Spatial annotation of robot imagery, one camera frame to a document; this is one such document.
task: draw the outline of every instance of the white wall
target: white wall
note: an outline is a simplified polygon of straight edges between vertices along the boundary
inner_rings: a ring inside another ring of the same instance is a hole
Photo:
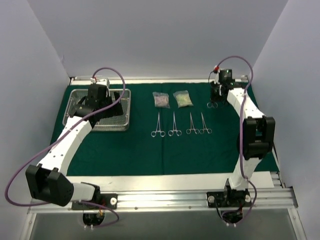
[[[26,0],[0,2],[0,236],[19,238],[27,208],[4,198],[11,175],[50,143],[58,108],[69,83],[48,37]],[[23,171],[9,195],[31,197]]]
[[[229,55],[254,64],[288,0],[28,1],[70,76],[107,65],[127,77],[207,78]]]
[[[276,121],[275,146],[310,240],[320,236],[320,1],[289,0],[254,65],[253,90]]]

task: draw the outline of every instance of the metal tray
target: metal tray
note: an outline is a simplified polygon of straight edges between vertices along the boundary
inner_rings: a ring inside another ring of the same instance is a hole
[[[122,92],[122,89],[110,89],[112,101],[115,101],[114,92]],[[88,89],[74,89],[69,96],[68,103],[64,112],[62,124],[65,126],[71,109],[80,101],[80,99],[86,96]],[[113,116],[109,118],[101,119],[93,128],[93,131],[103,132],[117,132],[126,131],[129,128],[130,122],[130,105],[131,105],[131,91],[126,89],[123,97],[121,98],[121,104],[123,108],[123,115]]]

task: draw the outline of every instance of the green tablecloth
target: green tablecloth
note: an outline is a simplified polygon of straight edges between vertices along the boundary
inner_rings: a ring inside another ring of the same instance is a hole
[[[63,130],[63,117],[73,89],[68,86],[58,112],[52,141]],[[91,132],[84,139],[69,166],[69,176],[139,176],[170,174],[231,173],[238,160],[236,140],[239,117],[232,106],[208,109],[210,88],[207,83],[128,84],[131,90],[130,126],[125,132]],[[194,104],[179,108],[173,93],[188,90]],[[169,94],[170,109],[154,106],[153,92]],[[251,88],[248,91],[256,103]],[[165,137],[151,137],[160,112]],[[173,128],[173,112],[181,136],[168,136]],[[212,134],[186,134],[190,112],[195,128],[202,128],[201,113]],[[256,171],[278,171],[272,154],[268,154]]]

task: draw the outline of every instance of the plastic bag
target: plastic bag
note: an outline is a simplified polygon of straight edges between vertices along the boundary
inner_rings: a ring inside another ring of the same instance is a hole
[[[169,109],[169,95],[163,92],[153,92],[154,106],[156,108],[166,108]]]
[[[178,108],[193,106],[188,91],[176,91],[173,96],[178,103]]]

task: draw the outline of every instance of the screw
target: screw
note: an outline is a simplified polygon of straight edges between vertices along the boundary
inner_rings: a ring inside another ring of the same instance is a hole
[[[115,197],[112,197],[112,198],[110,199],[110,204],[111,204],[112,206],[116,205],[116,204],[117,204],[117,199],[116,199]]]
[[[245,201],[246,201],[247,203],[250,203],[251,197],[250,197],[249,195],[245,195]]]
[[[208,197],[208,202],[209,202],[210,204],[213,204],[213,203],[215,202],[215,197],[214,197],[214,196],[209,196],[209,197]]]

